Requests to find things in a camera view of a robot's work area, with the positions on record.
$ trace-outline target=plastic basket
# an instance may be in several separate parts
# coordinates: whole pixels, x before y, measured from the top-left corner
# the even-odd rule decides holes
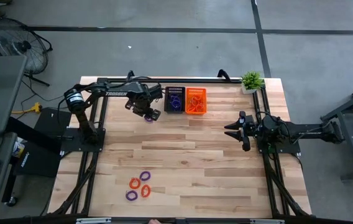
[[[185,112],[185,87],[165,87],[164,111],[167,113]]]
[[[187,114],[207,113],[207,95],[205,88],[186,89],[185,111]]]

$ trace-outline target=wood plank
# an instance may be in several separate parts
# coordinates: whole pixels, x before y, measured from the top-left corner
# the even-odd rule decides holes
[[[81,84],[97,77],[82,77]],[[265,79],[270,110],[275,116],[290,119],[280,79]],[[224,126],[236,122],[238,112],[254,114],[251,95],[243,95],[238,84],[182,84],[164,86],[207,89],[207,113],[202,116],[168,114],[148,123],[127,111],[125,98],[108,98],[105,116],[105,145],[99,155],[89,216],[92,217],[197,217],[197,218],[268,218],[271,217],[262,156],[255,139],[251,151],[224,134]],[[89,93],[83,92],[84,98]],[[261,110],[264,108],[259,95]],[[152,107],[163,111],[163,99]],[[71,126],[78,122],[73,116]],[[69,196],[77,180],[81,153],[72,152],[62,159],[49,212],[56,210]],[[298,161],[280,155],[286,188],[306,212],[310,205]],[[152,193],[130,202],[129,182],[149,171]],[[85,196],[83,187],[80,205]],[[279,191],[277,206],[281,210]]]

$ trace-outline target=gray floor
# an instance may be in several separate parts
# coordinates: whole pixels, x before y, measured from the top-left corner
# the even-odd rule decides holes
[[[257,0],[264,29],[353,30],[353,0]],[[253,28],[249,0],[14,0],[9,17],[31,25],[98,27]],[[82,75],[214,76],[220,68],[238,77],[262,71],[255,34],[179,34],[112,32],[40,32],[52,42],[50,63],[40,75],[52,84],[34,84],[54,98],[78,83]],[[272,77],[282,79],[291,120],[319,122],[319,117],[353,92],[353,36],[265,35]],[[21,88],[15,109],[30,96]],[[57,101],[38,98],[56,106]],[[37,115],[23,122],[33,126]],[[353,155],[345,144],[300,141],[305,182],[313,214],[353,221],[353,182],[339,177],[353,172]],[[0,205],[0,217],[38,215],[53,180],[17,180],[14,208]]]

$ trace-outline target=wheel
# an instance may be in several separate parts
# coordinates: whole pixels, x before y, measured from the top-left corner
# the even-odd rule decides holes
[[[11,199],[9,200],[9,202],[5,203],[8,207],[13,207],[15,206],[17,203],[17,198],[15,197],[11,197]]]

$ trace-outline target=orange basket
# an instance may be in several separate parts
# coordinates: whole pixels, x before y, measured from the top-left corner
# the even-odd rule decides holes
[[[205,88],[186,88],[185,111],[187,114],[205,114],[207,95]]]

